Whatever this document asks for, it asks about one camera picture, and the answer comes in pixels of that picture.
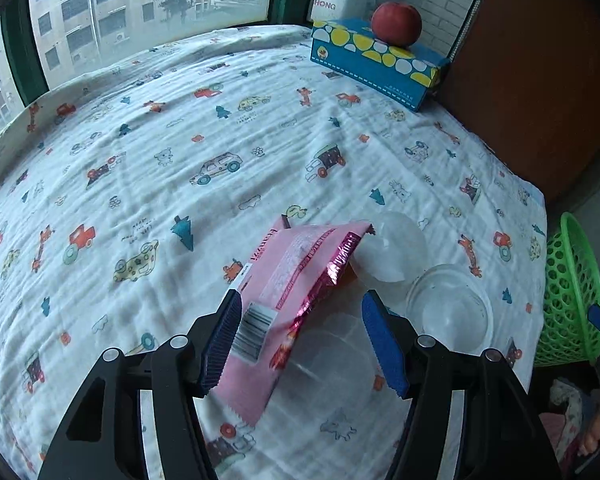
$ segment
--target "red apple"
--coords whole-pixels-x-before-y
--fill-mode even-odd
[[[379,40],[387,44],[407,47],[420,37],[422,18],[411,5],[387,2],[374,12],[371,30]]]

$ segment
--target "cardboard box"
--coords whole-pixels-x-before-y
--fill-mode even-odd
[[[314,22],[311,60],[348,75],[418,111],[439,84],[449,60],[414,43],[408,50],[378,40],[369,22]]]

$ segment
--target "pink plastic wrapper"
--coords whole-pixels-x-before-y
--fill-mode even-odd
[[[242,321],[214,394],[250,426],[264,411],[305,317],[336,285],[369,222],[291,228],[281,216],[234,281]]]

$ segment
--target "brown door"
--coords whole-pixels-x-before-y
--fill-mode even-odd
[[[600,146],[600,17],[589,0],[482,0],[438,100],[551,201]]]

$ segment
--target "barcode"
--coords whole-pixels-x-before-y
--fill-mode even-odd
[[[242,316],[231,351],[250,363],[257,363],[269,328],[277,312],[256,303],[250,303]]]

